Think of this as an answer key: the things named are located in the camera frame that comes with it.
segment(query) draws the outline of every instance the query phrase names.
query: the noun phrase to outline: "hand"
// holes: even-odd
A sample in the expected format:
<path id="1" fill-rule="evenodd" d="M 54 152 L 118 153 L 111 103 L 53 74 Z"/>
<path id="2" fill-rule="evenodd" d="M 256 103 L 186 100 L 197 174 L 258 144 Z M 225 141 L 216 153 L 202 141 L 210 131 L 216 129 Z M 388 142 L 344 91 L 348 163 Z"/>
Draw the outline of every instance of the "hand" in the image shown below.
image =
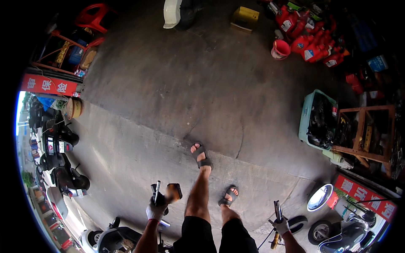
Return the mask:
<path id="1" fill-rule="evenodd" d="M 288 221 L 285 218 L 281 219 L 281 223 L 277 223 L 276 221 L 273 222 L 273 227 L 277 230 L 279 235 L 283 236 L 283 234 L 290 231 L 290 227 L 288 226 Z"/>
<path id="2" fill-rule="evenodd" d="M 163 213 L 167 208 L 167 204 L 163 206 L 155 206 L 155 200 L 153 196 L 149 200 L 149 205 L 146 207 L 146 215 L 148 219 L 156 219 L 160 221 L 163 218 Z"/>

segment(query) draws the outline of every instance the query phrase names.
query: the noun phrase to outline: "sandal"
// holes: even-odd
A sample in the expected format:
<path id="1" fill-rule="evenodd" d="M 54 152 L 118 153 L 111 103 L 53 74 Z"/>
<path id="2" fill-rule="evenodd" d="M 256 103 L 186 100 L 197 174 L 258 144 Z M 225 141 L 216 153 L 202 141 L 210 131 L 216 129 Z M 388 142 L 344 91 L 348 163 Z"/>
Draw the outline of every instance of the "sandal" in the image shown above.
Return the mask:
<path id="1" fill-rule="evenodd" d="M 238 195 L 236 195 L 233 191 L 231 191 L 232 189 L 236 189 L 238 191 Z M 225 198 L 226 194 L 228 194 L 229 196 L 231 196 L 232 201 L 229 201 Z M 232 203 L 238 198 L 239 196 L 239 189 L 238 187 L 231 185 L 230 187 L 228 187 L 228 190 L 226 190 L 225 196 L 218 202 L 218 205 L 221 206 L 221 204 L 225 204 L 228 206 L 231 206 Z"/>
<path id="2" fill-rule="evenodd" d="M 197 162 L 197 157 L 201 154 L 201 153 L 205 153 L 205 148 L 203 146 L 203 144 L 199 141 L 194 141 L 194 144 L 200 144 L 200 147 L 196 149 L 196 151 L 194 151 L 193 153 L 191 153 L 191 155 L 193 156 L 194 160 Z M 198 168 L 200 168 L 201 166 L 211 166 L 211 170 L 214 169 L 214 166 L 212 165 L 211 160 L 207 157 L 207 153 L 205 153 L 205 159 L 197 162 Z"/>

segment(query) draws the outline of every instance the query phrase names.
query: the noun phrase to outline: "license plate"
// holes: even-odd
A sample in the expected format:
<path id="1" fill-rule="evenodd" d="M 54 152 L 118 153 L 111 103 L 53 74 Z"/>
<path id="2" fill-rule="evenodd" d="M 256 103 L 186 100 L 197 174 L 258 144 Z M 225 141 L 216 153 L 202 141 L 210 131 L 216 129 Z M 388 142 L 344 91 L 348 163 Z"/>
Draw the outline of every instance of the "license plate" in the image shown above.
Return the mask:
<path id="1" fill-rule="evenodd" d="M 65 152 L 65 142 L 60 141 L 59 142 L 59 153 L 64 153 Z"/>
<path id="2" fill-rule="evenodd" d="M 77 189 L 76 191 L 77 191 L 77 196 L 79 198 L 83 198 L 83 191 L 81 189 Z"/>

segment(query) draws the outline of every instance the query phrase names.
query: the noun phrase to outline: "cardboard box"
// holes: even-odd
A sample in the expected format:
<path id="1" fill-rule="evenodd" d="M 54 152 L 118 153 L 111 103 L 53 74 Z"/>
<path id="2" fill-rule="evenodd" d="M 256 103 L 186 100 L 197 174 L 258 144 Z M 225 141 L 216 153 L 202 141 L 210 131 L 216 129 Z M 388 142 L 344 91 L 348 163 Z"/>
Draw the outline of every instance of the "cardboard box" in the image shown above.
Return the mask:
<path id="1" fill-rule="evenodd" d="M 258 18 L 258 11 L 241 6 L 233 13 L 230 24 L 233 28 L 250 34 L 256 28 Z"/>

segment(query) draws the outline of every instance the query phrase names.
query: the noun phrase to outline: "white fender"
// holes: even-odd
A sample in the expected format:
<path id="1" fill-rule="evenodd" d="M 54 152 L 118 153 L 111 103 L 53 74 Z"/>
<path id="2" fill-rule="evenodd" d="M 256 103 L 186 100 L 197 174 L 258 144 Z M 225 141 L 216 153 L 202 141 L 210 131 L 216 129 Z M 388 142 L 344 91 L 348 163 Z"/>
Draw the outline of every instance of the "white fender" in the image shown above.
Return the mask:
<path id="1" fill-rule="evenodd" d="M 164 2 L 164 29 L 171 29 L 180 22 L 180 5 L 182 1 L 183 0 L 166 0 Z"/>

